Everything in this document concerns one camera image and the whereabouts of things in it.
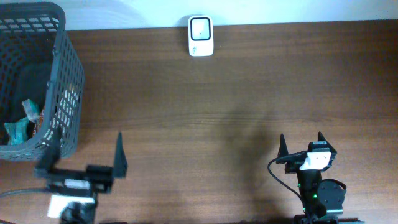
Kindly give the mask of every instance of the table surface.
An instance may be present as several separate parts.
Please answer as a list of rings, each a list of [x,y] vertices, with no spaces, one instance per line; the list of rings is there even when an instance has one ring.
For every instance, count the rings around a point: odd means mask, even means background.
[[[61,168],[129,163],[96,222],[228,223],[302,213],[267,172],[322,131],[338,151],[323,177],[348,186],[343,217],[398,222],[398,21],[214,27],[194,58],[186,28],[69,32],[86,83],[77,152]],[[35,162],[0,161],[0,190],[40,187]],[[283,165],[272,169],[289,185]],[[0,219],[58,223],[49,195],[1,200]]]

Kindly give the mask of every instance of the wooden table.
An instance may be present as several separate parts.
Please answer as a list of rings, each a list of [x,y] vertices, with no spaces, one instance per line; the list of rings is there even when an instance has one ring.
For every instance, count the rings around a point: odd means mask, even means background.
[[[186,28],[69,32],[86,83],[77,152],[59,167],[111,165],[127,178],[96,221],[226,223],[302,213],[266,171],[279,135],[291,152],[322,131],[338,151],[323,177],[348,186],[343,217],[398,222],[398,21],[215,27],[193,58]],[[34,162],[0,162],[0,190],[43,186]],[[289,185],[282,165],[272,169]],[[58,223],[49,195],[1,200],[0,218]]]

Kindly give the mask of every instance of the black cable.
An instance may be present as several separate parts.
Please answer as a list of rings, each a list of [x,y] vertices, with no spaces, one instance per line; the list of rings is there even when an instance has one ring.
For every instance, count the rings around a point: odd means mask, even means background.
[[[46,188],[29,188],[29,189],[20,189],[20,190],[10,190],[7,192],[0,193],[0,198],[4,198],[7,196],[20,195],[20,194],[31,194],[31,193],[48,193],[49,191]]]
[[[287,184],[283,183],[283,181],[279,180],[279,178],[276,177],[276,176],[271,172],[271,164],[272,164],[273,162],[279,160],[279,159],[283,159],[283,157],[275,158],[275,159],[271,160],[271,161],[268,163],[268,172],[269,172],[269,174],[270,174],[273,178],[275,178],[276,181],[278,181],[278,182],[279,182],[280,184],[282,184],[284,187],[286,187],[286,188],[289,189],[291,192],[293,192],[295,195],[297,195],[298,198],[300,199],[301,203],[303,204],[303,207],[305,208],[304,199],[300,196],[300,194],[297,193],[297,191],[293,190],[291,187],[289,187]]]

